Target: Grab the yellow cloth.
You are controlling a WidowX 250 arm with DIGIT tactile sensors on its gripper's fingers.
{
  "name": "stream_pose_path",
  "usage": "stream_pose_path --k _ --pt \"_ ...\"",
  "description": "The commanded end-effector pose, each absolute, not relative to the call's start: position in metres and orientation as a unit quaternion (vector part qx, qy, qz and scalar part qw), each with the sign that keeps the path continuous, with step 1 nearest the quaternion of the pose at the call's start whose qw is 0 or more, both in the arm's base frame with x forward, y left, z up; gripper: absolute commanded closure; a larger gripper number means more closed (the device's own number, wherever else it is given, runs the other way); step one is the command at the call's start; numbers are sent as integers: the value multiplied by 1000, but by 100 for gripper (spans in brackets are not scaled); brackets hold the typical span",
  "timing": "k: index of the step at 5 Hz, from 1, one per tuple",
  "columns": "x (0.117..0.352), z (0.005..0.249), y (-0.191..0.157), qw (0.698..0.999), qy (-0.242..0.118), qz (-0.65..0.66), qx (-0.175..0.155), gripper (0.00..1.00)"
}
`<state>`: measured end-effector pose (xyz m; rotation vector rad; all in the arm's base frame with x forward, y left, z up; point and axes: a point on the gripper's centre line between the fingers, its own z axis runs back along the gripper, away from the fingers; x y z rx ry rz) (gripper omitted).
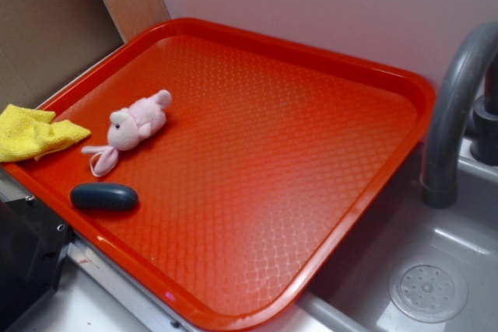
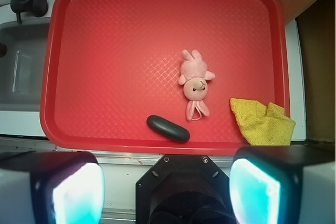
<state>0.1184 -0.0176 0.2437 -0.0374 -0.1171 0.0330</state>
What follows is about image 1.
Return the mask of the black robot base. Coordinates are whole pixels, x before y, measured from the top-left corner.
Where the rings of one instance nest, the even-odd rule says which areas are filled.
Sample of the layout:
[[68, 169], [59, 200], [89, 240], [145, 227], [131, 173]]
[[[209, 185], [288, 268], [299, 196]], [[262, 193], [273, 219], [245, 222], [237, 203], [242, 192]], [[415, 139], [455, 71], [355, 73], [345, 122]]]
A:
[[11, 331], [58, 290], [72, 231], [43, 201], [1, 203], [1, 330]]

